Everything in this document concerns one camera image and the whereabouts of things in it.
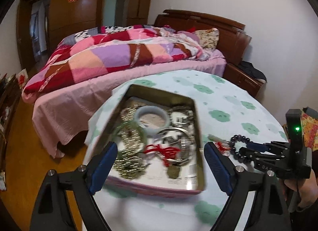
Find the person's right hand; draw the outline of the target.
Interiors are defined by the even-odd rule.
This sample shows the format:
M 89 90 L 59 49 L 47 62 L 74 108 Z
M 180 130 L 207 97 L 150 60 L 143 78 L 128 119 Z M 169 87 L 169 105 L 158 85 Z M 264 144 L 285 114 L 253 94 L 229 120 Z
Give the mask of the person's right hand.
M 300 198 L 298 208 L 306 210 L 317 201 L 317 180 L 313 170 L 311 170 L 308 179 L 280 179 L 279 181 L 282 185 L 282 193 L 286 201 L 288 199 L 286 191 L 289 189 L 298 194 Z

